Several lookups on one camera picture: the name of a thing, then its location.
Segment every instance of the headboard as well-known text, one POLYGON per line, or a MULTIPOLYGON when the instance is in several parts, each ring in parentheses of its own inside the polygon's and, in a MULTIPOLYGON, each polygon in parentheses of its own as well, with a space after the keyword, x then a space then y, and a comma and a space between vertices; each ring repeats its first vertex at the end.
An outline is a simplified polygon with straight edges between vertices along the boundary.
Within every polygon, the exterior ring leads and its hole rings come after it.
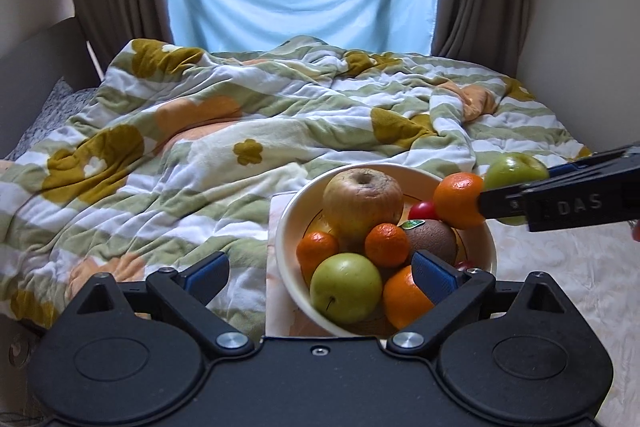
POLYGON ((14 149, 62 77, 74 90, 100 84, 75 17, 38 33, 0 57, 0 158, 14 149))

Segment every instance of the mandarin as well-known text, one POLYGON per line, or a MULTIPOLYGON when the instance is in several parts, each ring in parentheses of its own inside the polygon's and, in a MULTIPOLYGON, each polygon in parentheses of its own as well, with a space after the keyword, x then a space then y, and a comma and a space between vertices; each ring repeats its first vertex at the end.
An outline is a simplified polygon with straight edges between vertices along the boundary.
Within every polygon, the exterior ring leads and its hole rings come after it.
POLYGON ((373 227, 364 240, 364 254, 376 266, 400 266, 409 256, 411 245, 404 230, 392 223, 373 227))
POLYGON ((322 261, 336 255, 339 250, 338 240, 330 233, 310 232, 300 239, 296 248, 296 257, 307 286, 311 283, 311 276, 322 261))
POLYGON ((482 178, 471 172, 456 172, 444 178, 433 193, 433 204, 441 220, 459 230, 484 223, 478 211, 482 178))
POLYGON ((405 266, 386 282, 382 302, 386 318, 398 330, 422 317, 434 305, 415 285, 411 266, 405 266))

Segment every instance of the kiwi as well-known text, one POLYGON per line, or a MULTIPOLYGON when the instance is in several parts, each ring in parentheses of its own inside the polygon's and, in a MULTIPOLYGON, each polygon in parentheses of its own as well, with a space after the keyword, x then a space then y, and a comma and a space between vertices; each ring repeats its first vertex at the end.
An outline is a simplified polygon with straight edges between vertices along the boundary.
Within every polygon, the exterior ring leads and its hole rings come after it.
POLYGON ((416 250, 429 250, 451 266, 456 262, 458 244, 456 234, 449 225, 435 219, 414 220, 408 222, 402 228, 409 238, 411 252, 416 250))

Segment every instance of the green apple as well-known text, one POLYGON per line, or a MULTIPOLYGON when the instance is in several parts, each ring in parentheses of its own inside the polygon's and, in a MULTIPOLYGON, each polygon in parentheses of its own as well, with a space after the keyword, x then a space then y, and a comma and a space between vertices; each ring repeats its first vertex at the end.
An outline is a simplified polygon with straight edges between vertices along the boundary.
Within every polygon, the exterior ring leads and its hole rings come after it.
MULTIPOLYGON (((549 171, 540 160, 522 152, 508 152, 503 153, 484 173, 484 189, 546 180, 548 177, 549 171)), ((524 225, 527 219, 516 216, 502 217, 498 221, 505 225, 524 225)))
POLYGON ((309 286, 311 304, 338 324, 363 321, 382 295, 378 268, 357 253, 332 255, 316 268, 309 286))

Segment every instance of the striped blanket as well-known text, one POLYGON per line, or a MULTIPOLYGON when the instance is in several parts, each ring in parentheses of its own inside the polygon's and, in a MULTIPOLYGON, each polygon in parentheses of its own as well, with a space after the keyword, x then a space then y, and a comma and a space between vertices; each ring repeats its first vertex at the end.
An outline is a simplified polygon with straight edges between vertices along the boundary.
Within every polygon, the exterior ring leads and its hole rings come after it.
POLYGON ((0 178, 1 310, 49 327, 97 271, 142 280, 223 250, 230 281, 209 307, 257 338, 273 194, 358 162, 483 173, 503 151, 548 166, 584 153, 519 82, 466 62, 309 37, 215 55, 135 40, 0 178), (497 108, 464 123, 448 81, 497 108))

